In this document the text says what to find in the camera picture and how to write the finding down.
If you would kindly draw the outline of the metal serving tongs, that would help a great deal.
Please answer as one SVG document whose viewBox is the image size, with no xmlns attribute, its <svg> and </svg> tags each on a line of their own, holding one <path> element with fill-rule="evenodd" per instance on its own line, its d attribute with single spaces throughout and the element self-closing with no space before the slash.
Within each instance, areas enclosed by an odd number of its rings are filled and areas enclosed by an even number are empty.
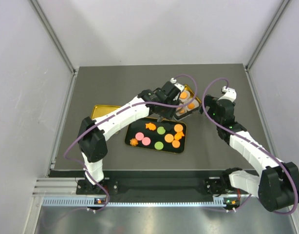
<svg viewBox="0 0 299 234">
<path fill-rule="evenodd" d="M 183 104 L 175 105 L 171 107 L 167 106 L 159 106 L 157 115 L 159 116 L 158 122 L 162 122 L 163 120 L 171 120 L 174 115 L 184 108 Z"/>
</svg>

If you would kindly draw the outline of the dark square cookie tin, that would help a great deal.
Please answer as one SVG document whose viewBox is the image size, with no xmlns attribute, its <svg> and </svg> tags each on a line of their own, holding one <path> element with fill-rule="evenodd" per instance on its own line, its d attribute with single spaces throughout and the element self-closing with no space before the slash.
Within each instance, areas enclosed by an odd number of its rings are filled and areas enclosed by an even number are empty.
<svg viewBox="0 0 299 234">
<path fill-rule="evenodd" d="M 179 97 L 180 105 L 187 104 L 191 100 L 193 101 L 185 107 L 177 108 L 176 113 L 174 115 L 175 120 L 180 121 L 188 117 L 189 115 L 193 114 L 195 111 L 199 110 L 201 105 L 201 100 L 197 96 L 193 98 L 194 95 L 195 95 L 194 91 L 187 84 L 185 84 L 184 91 L 180 94 Z"/>
</svg>

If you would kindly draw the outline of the round dotted orange cookie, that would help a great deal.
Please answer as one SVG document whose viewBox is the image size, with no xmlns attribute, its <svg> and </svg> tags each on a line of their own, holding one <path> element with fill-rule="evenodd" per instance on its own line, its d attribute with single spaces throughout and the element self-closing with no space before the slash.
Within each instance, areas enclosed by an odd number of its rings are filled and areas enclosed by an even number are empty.
<svg viewBox="0 0 299 234">
<path fill-rule="evenodd" d="M 187 90 L 184 90 L 179 96 L 180 100 L 182 101 L 187 100 L 189 97 L 190 97 L 190 93 L 187 92 Z"/>
</svg>

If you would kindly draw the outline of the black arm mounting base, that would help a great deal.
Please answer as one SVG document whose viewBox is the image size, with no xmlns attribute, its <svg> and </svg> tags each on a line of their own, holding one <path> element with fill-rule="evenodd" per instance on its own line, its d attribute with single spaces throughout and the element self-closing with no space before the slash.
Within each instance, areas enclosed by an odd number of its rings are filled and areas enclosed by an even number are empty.
<svg viewBox="0 0 299 234">
<path fill-rule="evenodd" d="M 105 178 L 99 185 L 110 195 L 126 195 L 128 192 L 141 193 L 163 193 L 163 192 L 188 192 L 194 191 L 202 195 L 220 196 L 222 194 L 236 191 L 227 188 L 219 178 L 198 178 L 198 177 L 163 177 L 163 178 Z"/>
</svg>

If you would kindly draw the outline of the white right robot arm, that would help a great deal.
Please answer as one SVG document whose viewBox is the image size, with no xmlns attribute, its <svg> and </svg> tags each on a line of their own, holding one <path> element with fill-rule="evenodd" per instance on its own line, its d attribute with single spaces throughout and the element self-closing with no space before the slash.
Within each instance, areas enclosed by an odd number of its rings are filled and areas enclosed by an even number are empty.
<svg viewBox="0 0 299 234">
<path fill-rule="evenodd" d="M 299 204 L 299 169 L 271 155 L 235 120 L 236 95 L 216 98 L 206 95 L 200 113 L 215 123 L 218 136 L 245 158 L 257 172 L 252 175 L 240 168 L 227 169 L 221 176 L 221 188 L 232 193 L 236 189 L 257 197 L 270 212 Z"/>
</svg>

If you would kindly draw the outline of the orange swirl cookie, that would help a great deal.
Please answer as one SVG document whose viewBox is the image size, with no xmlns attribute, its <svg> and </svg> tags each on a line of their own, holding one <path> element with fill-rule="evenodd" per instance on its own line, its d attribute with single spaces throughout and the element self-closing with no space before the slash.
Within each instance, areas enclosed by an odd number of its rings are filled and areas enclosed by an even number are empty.
<svg viewBox="0 0 299 234">
<path fill-rule="evenodd" d="M 193 110 L 195 109 L 195 104 L 192 102 L 187 106 L 188 109 Z"/>
</svg>

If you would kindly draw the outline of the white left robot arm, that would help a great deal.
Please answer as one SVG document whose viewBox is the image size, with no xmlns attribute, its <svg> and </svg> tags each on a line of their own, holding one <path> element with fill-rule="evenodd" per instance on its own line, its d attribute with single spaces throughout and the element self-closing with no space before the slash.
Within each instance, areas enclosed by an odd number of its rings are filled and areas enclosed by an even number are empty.
<svg viewBox="0 0 299 234">
<path fill-rule="evenodd" d="M 82 120 L 78 133 L 82 138 L 78 145 L 84 158 L 89 190 L 99 193 L 104 188 L 102 167 L 103 158 L 108 153 L 107 141 L 129 124 L 152 114 L 171 119 L 180 105 L 179 97 L 184 87 L 175 81 L 168 81 L 161 88 L 142 91 L 127 104 L 107 115 Z"/>
</svg>

